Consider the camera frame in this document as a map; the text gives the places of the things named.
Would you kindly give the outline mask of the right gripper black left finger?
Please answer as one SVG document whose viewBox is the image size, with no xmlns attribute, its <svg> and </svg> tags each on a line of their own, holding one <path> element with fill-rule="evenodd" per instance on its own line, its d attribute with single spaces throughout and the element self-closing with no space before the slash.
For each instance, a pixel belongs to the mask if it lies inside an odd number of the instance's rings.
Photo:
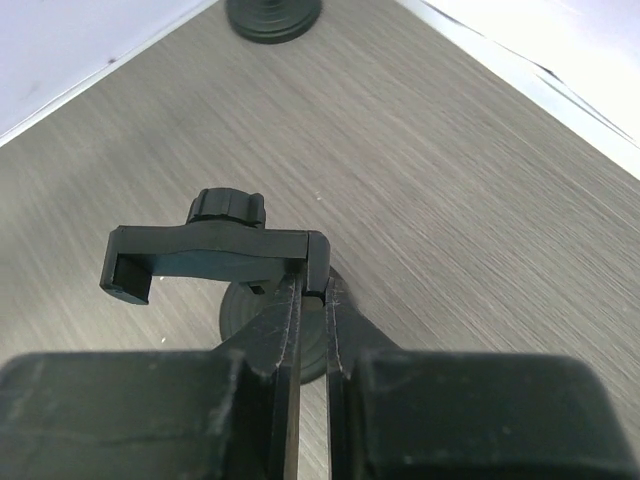
<svg viewBox="0 0 640 480">
<path fill-rule="evenodd" d="M 301 282 L 212 350 L 48 352 L 1 371 L 5 479 L 293 479 Z"/>
</svg>

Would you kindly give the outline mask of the black phone stand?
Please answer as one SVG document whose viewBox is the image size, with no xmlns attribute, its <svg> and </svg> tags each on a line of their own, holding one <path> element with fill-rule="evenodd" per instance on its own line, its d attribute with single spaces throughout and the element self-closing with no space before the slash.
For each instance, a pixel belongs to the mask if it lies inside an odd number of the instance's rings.
<svg viewBox="0 0 640 480">
<path fill-rule="evenodd" d="M 299 274 L 301 381 L 307 384 L 326 371 L 322 309 L 330 254 L 329 240 L 318 231 L 267 228 L 261 194 L 211 188 L 193 200 L 183 225 L 114 229 L 100 286 L 121 301 L 146 305 L 153 277 L 225 282 L 219 330 L 222 340 L 228 340 L 274 300 L 285 275 Z"/>
</svg>

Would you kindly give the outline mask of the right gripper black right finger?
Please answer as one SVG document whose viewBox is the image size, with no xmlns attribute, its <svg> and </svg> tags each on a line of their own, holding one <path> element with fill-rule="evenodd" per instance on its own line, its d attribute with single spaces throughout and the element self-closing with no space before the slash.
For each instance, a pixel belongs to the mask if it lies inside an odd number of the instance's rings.
<svg viewBox="0 0 640 480">
<path fill-rule="evenodd" d="M 407 350 L 326 297 L 334 479 L 635 479 L 602 381 L 565 355 Z"/>
</svg>

